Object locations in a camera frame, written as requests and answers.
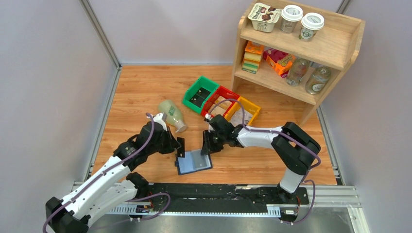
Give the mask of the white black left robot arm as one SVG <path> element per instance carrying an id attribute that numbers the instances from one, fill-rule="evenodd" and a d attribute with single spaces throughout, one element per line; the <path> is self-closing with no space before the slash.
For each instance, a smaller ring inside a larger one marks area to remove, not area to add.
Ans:
<path id="1" fill-rule="evenodd" d="M 121 143 L 101 169 L 61 199 L 46 202 L 46 221 L 56 233 L 86 233 L 92 225 L 119 204 L 148 197 L 147 182 L 134 172 L 155 153 L 185 151 L 184 139 L 174 138 L 170 128 L 150 121 L 140 133 Z"/>

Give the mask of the green liquid plastic bottle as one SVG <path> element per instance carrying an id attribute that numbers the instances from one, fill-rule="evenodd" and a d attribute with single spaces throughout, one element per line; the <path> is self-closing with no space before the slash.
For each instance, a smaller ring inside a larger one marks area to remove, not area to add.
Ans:
<path id="1" fill-rule="evenodd" d="M 166 122 L 173 125 L 177 133 L 187 129 L 183 115 L 172 100 L 165 100 L 158 105 L 158 111 L 167 115 Z"/>

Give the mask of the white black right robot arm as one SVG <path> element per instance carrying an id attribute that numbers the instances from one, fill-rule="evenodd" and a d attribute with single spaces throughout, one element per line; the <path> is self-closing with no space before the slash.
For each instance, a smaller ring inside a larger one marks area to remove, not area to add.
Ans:
<path id="1" fill-rule="evenodd" d="M 320 163 L 321 146 L 294 122 L 276 128 L 258 128 L 239 124 L 234 126 L 223 116 L 206 120 L 209 129 L 203 131 L 201 155 L 220 152 L 224 145 L 273 149 L 286 166 L 277 190 L 278 199 L 290 203 L 308 172 Z"/>

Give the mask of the blue leather card holder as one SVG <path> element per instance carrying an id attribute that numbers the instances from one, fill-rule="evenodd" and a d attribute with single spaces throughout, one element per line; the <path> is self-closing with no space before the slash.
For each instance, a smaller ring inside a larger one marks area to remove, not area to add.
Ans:
<path id="1" fill-rule="evenodd" d="M 184 157 L 176 156 L 175 166 L 177 167 L 178 175 L 185 175 L 213 168 L 210 155 L 201 155 L 201 149 L 186 151 Z"/>

